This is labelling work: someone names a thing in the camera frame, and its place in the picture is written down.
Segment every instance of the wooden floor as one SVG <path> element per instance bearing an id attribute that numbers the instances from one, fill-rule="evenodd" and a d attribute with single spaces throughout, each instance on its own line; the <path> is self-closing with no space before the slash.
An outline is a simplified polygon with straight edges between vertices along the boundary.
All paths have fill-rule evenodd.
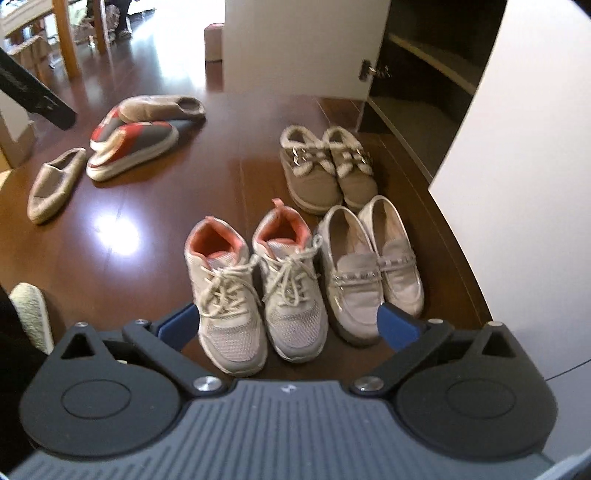
<path id="1" fill-rule="evenodd" d="M 190 302 L 183 245 L 198 221 L 215 215 L 249 239 L 272 198 L 293 205 L 278 159 L 281 131 L 303 124 L 320 136 L 331 124 L 355 126 L 359 105 L 349 100 L 223 93 L 221 65 L 204 69 L 202 46 L 193 58 L 184 57 L 186 49 L 171 53 L 161 31 L 169 21 L 166 12 L 157 12 L 131 42 L 112 47 L 110 57 L 81 47 L 83 76 L 72 84 L 57 69 L 53 88 L 79 120 L 61 132 L 38 119 L 33 158 L 0 191 L 0 283 L 6 290 L 22 281 L 39 286 L 57 339 L 79 320 L 116 329 L 137 318 L 157 320 Z M 64 212 L 34 226 L 26 216 L 27 196 L 41 163 L 69 148 L 88 148 L 94 127 L 121 100 L 160 93 L 198 96 L 206 122 L 179 123 L 180 143 L 163 158 L 104 183 L 84 176 Z M 479 292 L 470 291 L 453 260 L 457 244 L 442 234 L 442 219 L 430 213 L 432 200 L 418 169 L 391 135 L 361 140 L 376 161 L 379 188 L 399 208 L 417 253 L 424 317 L 464 327 L 489 320 Z M 318 221 L 304 218 L 311 227 Z M 184 353 L 217 371 L 197 340 Z M 353 348 L 331 332 L 317 360 L 291 365 L 272 354 L 259 377 L 349 381 L 391 354 L 383 344 Z"/>

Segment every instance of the silver bolt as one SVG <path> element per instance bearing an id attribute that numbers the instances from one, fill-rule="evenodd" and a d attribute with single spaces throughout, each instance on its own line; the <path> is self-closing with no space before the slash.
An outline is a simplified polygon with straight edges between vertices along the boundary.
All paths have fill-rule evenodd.
<path id="1" fill-rule="evenodd" d="M 193 382 L 193 386 L 200 392 L 215 392 L 222 387 L 222 381 L 218 377 L 199 377 Z"/>
<path id="2" fill-rule="evenodd" d="M 360 392 L 377 392 L 384 387 L 384 380 L 380 377 L 361 377 L 353 383 Z"/>

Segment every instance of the triangular cutout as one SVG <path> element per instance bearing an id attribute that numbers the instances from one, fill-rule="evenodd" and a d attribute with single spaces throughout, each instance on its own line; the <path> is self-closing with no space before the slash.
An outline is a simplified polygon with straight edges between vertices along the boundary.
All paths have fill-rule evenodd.
<path id="1" fill-rule="evenodd" d="M 86 335 L 77 333 L 66 348 L 66 351 L 61 356 L 62 360 L 69 360 L 72 358 L 84 358 L 86 356 L 94 356 L 95 353 L 88 343 Z"/>
<path id="2" fill-rule="evenodd" d="M 493 332 L 482 351 L 482 355 L 513 358 L 515 357 L 515 352 L 511 349 L 511 346 L 507 343 L 505 336 L 501 332 Z"/>

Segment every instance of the dark pants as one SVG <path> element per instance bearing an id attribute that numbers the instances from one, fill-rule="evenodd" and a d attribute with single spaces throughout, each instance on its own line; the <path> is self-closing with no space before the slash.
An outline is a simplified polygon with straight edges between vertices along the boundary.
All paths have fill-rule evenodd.
<path id="1" fill-rule="evenodd" d="M 119 9 L 119 23 L 117 23 L 117 26 L 115 27 L 115 33 L 119 33 L 126 29 L 127 12 L 129 11 L 131 2 L 132 0 L 105 0 L 105 5 L 114 5 Z M 88 3 L 86 4 L 87 17 L 95 16 L 93 8 L 93 0 L 88 0 Z"/>
<path id="2" fill-rule="evenodd" d="M 18 403 L 46 357 L 29 341 L 0 287 L 0 472 L 8 473 L 33 452 L 19 420 Z"/>

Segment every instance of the cabinet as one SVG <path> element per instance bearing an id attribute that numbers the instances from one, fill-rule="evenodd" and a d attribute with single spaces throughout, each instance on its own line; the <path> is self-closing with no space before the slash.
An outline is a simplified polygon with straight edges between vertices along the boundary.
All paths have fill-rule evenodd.
<path id="1" fill-rule="evenodd" d="M 391 2 L 359 129 L 387 127 L 428 181 L 476 93 L 505 5 L 506 0 Z"/>

